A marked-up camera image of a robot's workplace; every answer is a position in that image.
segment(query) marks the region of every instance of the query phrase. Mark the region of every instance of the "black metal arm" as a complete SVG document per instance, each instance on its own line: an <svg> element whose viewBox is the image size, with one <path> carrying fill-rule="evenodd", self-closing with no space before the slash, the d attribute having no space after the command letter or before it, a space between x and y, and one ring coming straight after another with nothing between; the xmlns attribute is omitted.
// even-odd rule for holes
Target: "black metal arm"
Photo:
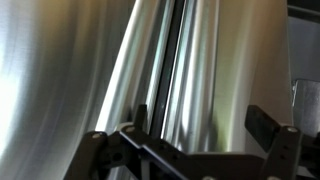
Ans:
<svg viewBox="0 0 320 180"><path fill-rule="evenodd" d="M280 127L257 106L249 106L246 128L268 152L252 155L186 155L164 140L141 130L146 106L138 109L135 124L107 136L90 132L82 139L66 180L105 179L113 167L126 166L137 179L296 179L297 166L319 175L319 137L297 128Z"/></svg>

